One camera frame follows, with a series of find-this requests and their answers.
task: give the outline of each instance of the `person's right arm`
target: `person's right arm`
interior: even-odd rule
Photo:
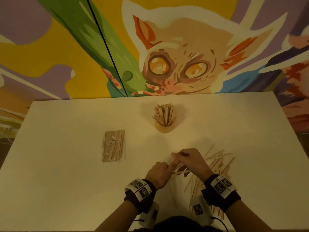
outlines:
[[[172,156],[175,160],[183,162],[202,182],[205,182],[206,179],[214,174],[197,149],[182,149],[178,153],[172,153]],[[272,231],[272,229],[241,200],[233,203],[225,213],[236,232]]]

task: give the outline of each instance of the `table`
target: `table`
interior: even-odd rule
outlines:
[[[179,117],[162,134],[151,116],[165,103]],[[126,130],[126,160],[101,163],[103,134],[117,129]],[[309,161],[273,93],[257,92],[33,102],[0,170],[0,231],[94,230],[121,204],[125,185],[157,161],[212,144],[236,156],[231,180],[261,219],[309,229]],[[158,221],[189,215],[189,176],[157,192]]]

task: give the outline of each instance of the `pile of wooden sticks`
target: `pile of wooden sticks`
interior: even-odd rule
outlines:
[[[204,160],[206,161],[206,163],[209,165],[210,169],[214,173],[222,175],[226,177],[228,180],[230,180],[230,175],[229,175],[230,165],[235,160],[235,157],[232,157],[231,160],[227,164],[224,164],[224,159],[226,159],[227,157],[230,157],[231,153],[224,154],[223,153],[224,150],[221,150],[207,157],[207,155],[211,152],[211,149],[213,147],[214,145],[212,145],[211,148],[208,150],[208,152],[204,155]],[[175,172],[173,172],[173,174],[177,174],[177,175],[184,174],[184,177],[186,177],[189,173],[190,171],[188,170],[187,166],[185,166],[183,163],[179,163]],[[184,191],[188,189],[189,185],[191,185],[191,194],[190,194],[191,199],[197,195],[201,195],[202,194],[201,190],[205,189],[204,183],[197,176],[193,174],[187,186],[185,187]],[[191,207],[191,205],[189,206],[189,209],[193,213],[193,208]],[[216,212],[221,220],[224,219],[224,213],[220,208],[212,205],[211,212],[213,214]]]
[[[119,161],[122,159],[122,150],[125,130],[106,131],[102,146],[102,162]]]
[[[171,103],[157,105],[154,108],[154,117],[152,117],[158,125],[171,126],[175,123],[177,110]]]

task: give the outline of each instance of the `painted wall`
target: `painted wall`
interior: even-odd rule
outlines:
[[[33,100],[257,91],[307,131],[308,12],[309,0],[0,0],[0,135]]]

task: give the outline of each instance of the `wristband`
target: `wristband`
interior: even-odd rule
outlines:
[[[137,178],[126,186],[125,191],[124,200],[130,201],[141,214],[149,212],[157,189],[151,181]]]
[[[224,213],[233,203],[241,200],[235,186],[223,176],[213,174],[204,185],[206,189],[202,190],[202,194],[207,204],[219,207]]]

